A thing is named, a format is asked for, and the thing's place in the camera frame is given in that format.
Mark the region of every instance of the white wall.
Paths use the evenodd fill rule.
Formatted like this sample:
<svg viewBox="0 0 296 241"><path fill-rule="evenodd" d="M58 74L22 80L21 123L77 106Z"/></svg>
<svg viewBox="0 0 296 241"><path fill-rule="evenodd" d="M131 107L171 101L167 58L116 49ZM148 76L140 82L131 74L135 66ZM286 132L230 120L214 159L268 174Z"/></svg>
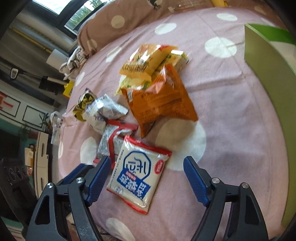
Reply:
<svg viewBox="0 0 296 241"><path fill-rule="evenodd" d="M0 80L0 91L7 95L3 101L13 105L11 108L2 103L0 118L16 126L27 123L31 128L42 130L39 114L43 116L49 113L50 115L54 111L53 106L25 94L2 80Z"/></svg>

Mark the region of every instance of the red oval logo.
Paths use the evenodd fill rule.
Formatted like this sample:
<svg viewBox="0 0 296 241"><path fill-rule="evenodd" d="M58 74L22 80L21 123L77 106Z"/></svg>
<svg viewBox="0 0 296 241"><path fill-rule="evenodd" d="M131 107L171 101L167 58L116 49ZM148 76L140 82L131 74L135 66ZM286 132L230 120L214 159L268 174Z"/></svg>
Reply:
<svg viewBox="0 0 296 241"><path fill-rule="evenodd" d="M156 174L160 174L161 171L163 170L163 166L164 166L165 162L163 160L159 160L154 167L154 172Z"/></svg>

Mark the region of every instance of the window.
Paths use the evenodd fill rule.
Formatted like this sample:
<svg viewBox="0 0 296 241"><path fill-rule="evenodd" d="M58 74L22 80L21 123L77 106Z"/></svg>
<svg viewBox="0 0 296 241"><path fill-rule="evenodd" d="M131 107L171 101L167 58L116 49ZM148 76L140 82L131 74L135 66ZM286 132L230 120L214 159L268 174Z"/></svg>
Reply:
<svg viewBox="0 0 296 241"><path fill-rule="evenodd" d="M33 0L27 10L58 28L72 39L80 26L112 0Z"/></svg>

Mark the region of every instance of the silver snack package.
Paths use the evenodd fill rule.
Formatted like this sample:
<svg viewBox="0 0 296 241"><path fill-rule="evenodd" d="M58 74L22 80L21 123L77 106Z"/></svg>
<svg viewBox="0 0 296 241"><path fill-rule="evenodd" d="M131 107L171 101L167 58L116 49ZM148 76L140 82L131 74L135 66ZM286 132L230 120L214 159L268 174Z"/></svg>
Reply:
<svg viewBox="0 0 296 241"><path fill-rule="evenodd" d="M103 156L111 158L111 168L114 168L123 138L126 135L132 135L138 129L138 125L126 123L118 120L109 120L103 133L97 158L101 159Z"/></svg>
<svg viewBox="0 0 296 241"><path fill-rule="evenodd" d="M128 109L115 103L108 95L95 99L82 114L82 118L98 133L103 135L106 119L116 120L126 115Z"/></svg>

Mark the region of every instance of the orange snack package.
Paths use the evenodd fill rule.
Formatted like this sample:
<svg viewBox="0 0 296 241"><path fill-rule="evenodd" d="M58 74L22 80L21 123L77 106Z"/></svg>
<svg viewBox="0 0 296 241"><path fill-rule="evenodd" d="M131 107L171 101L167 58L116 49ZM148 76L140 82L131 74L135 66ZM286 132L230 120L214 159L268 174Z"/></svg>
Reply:
<svg viewBox="0 0 296 241"><path fill-rule="evenodd" d="M144 138L159 116L197 121L198 117L176 69L167 64L146 90L122 89Z"/></svg>
<svg viewBox="0 0 296 241"><path fill-rule="evenodd" d="M151 81L160 63L177 47L161 44L142 44L122 66L119 73L130 78Z"/></svg>

